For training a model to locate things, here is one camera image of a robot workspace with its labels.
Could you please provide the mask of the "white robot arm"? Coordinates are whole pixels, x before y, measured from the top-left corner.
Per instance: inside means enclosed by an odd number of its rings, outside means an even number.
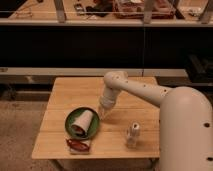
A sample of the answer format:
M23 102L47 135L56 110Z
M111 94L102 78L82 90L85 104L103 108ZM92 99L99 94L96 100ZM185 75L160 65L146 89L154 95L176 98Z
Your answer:
M102 115L122 91L159 108L160 171L213 171L213 106L203 93L133 81L123 71L108 72L103 81Z

